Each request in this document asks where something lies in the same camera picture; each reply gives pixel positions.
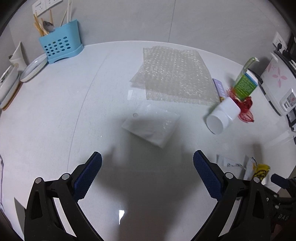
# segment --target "blue gripper pad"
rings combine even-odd
[[[280,186],[283,189],[287,189],[289,187],[289,181],[288,179],[285,179],[277,174],[273,174],[270,178],[270,180],[274,183]]]
[[[89,162],[87,163],[86,167],[74,182],[73,198],[76,202],[78,202],[80,199],[83,199],[89,190],[89,187],[91,186],[102,166],[102,156],[97,152],[91,156],[91,160],[88,161]]]
[[[222,183],[210,167],[210,161],[200,152],[201,151],[198,150],[193,155],[194,167],[200,175],[210,196],[220,201],[222,198]]]

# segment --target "yellow packet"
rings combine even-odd
[[[266,164],[258,164],[257,169],[253,175],[254,177],[258,177],[260,181],[263,180],[263,178],[266,177],[267,173],[270,171],[270,166]]]

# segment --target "metal screw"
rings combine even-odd
[[[254,177],[253,180],[254,180],[254,182],[256,182],[256,183],[260,182],[260,179],[259,179],[258,177]]]
[[[70,177],[70,175],[68,173],[65,173],[62,175],[63,180],[67,180],[69,177]]]
[[[35,183],[37,183],[37,184],[40,183],[41,181],[42,181],[42,179],[40,177],[35,179]]]
[[[228,178],[228,179],[232,179],[233,178],[233,174],[228,172],[225,174],[225,176]]]

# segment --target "white plate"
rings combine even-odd
[[[21,82],[26,82],[33,78],[39,71],[46,65],[47,63],[47,56],[46,54],[41,54],[39,57],[34,59],[23,71],[22,75],[20,76]]]
[[[19,84],[19,78],[17,78],[16,82],[13,84],[13,86],[10,89],[10,91],[7,93],[6,97],[1,102],[0,109],[2,109],[3,107],[5,107],[7,105],[7,103],[9,102],[9,100],[11,99],[11,97],[13,96],[15,90],[17,89],[18,84]]]

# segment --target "spoon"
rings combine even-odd
[[[43,27],[47,32],[52,33],[55,30],[55,27],[52,23],[43,21]]]

